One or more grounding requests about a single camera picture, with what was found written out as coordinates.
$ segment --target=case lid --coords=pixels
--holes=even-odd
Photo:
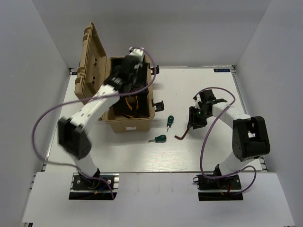
[[[106,53],[91,23],[84,30],[82,55],[75,80],[75,95],[78,99],[93,97],[97,93],[105,80],[106,63]]]

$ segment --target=open case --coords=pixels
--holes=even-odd
[[[107,59],[107,55],[101,44],[96,28],[91,23],[84,30],[83,49],[81,61],[77,70],[75,81],[75,95],[78,99],[93,97],[115,67],[119,67],[124,57],[112,57]],[[150,60],[144,57],[148,67],[146,68],[146,79],[144,82],[150,83],[152,80],[152,70]],[[108,123],[115,133],[126,131],[148,131],[155,112],[164,110],[163,101],[154,104],[152,85],[148,91],[137,96],[121,98],[116,104],[111,106],[107,112],[100,116],[100,120]]]

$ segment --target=gray wall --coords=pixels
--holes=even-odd
[[[68,68],[31,0],[0,4],[0,226],[19,226],[34,174],[30,134],[39,115],[61,102]],[[45,154],[55,119],[41,124],[38,147]]]
[[[271,153],[265,161],[277,172],[299,227],[303,227],[302,64],[303,1],[272,0],[238,63],[237,81],[248,112],[266,120]]]
[[[270,0],[33,0],[68,67],[94,22],[108,57],[143,46],[162,66],[236,64]]]

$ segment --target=black latch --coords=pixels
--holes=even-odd
[[[159,74],[160,69],[159,69],[159,65],[156,66],[156,74]],[[155,74],[155,67],[151,68],[151,74],[154,75]]]
[[[159,102],[159,103],[153,103],[153,99],[151,100],[151,104],[152,104],[152,106],[154,107],[156,107],[156,112],[159,112],[159,111],[163,111],[164,110],[164,102],[163,101],[161,101],[161,102]]]

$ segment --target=green screwdriver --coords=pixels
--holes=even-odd
[[[154,140],[149,140],[149,142],[165,142],[166,141],[166,135],[160,135],[155,137]]]
[[[169,128],[171,127],[171,124],[173,123],[173,121],[174,121],[174,116],[172,116],[172,115],[169,116],[168,119],[167,119],[167,124],[166,124],[166,126],[167,126],[166,132],[169,131]]]

